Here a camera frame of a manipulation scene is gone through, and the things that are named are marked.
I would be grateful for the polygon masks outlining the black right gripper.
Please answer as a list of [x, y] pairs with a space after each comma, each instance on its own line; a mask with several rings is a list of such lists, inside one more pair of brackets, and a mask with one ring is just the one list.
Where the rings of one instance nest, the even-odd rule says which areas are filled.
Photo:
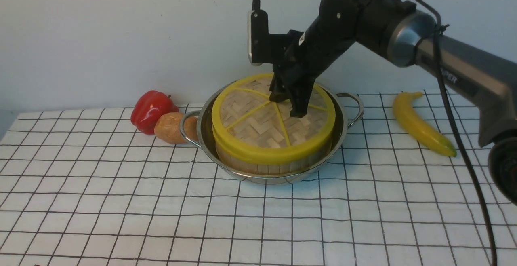
[[290, 99], [290, 117], [303, 118], [308, 113], [315, 72], [308, 65], [308, 44], [306, 31], [286, 51], [288, 62], [273, 65], [273, 80], [270, 85], [269, 101], [281, 103]]

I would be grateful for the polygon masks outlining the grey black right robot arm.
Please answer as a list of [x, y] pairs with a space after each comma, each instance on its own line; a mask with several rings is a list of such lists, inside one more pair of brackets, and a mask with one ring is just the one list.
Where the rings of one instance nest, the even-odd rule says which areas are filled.
[[516, 64], [442, 34], [437, 16], [401, 0], [321, 0], [304, 32], [270, 34], [258, 3], [249, 14], [252, 63], [271, 63], [270, 101], [290, 100], [304, 117], [316, 78], [359, 43], [398, 67], [417, 65], [480, 111], [478, 143], [493, 144], [489, 172], [502, 194], [516, 202]]

